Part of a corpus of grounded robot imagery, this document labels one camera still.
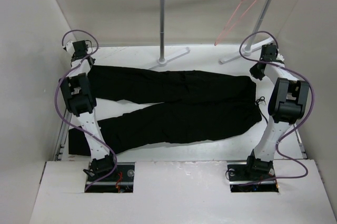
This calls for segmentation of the black trousers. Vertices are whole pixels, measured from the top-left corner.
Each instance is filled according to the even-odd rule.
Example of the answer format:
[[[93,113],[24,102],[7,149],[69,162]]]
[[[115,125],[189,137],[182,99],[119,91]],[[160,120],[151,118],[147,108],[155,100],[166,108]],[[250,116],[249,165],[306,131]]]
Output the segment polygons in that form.
[[[256,83],[249,76],[94,66],[88,79],[96,98],[145,105],[98,122],[116,154],[162,142],[223,140],[262,120],[255,103]]]

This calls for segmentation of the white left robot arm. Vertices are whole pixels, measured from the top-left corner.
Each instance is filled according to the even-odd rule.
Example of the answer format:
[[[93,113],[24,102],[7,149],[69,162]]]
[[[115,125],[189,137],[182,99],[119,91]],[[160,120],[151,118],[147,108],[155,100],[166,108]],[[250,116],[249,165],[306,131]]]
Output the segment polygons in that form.
[[[80,122],[79,130],[84,133],[91,154],[91,163],[84,172],[91,182],[113,181],[118,175],[116,157],[103,139],[96,119],[97,101],[88,79],[94,59],[85,40],[70,40],[63,48],[71,55],[71,70],[59,80],[61,93],[66,109]]]

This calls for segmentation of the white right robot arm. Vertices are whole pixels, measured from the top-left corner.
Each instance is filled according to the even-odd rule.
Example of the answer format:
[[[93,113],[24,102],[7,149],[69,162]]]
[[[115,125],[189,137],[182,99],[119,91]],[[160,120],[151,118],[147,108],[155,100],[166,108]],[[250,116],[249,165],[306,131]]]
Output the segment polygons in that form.
[[[283,69],[276,45],[262,46],[259,62],[251,69],[256,79],[268,77],[274,84],[268,104],[269,120],[260,142],[244,166],[248,180],[261,181],[274,177],[273,160],[280,138],[304,116],[310,84]]]

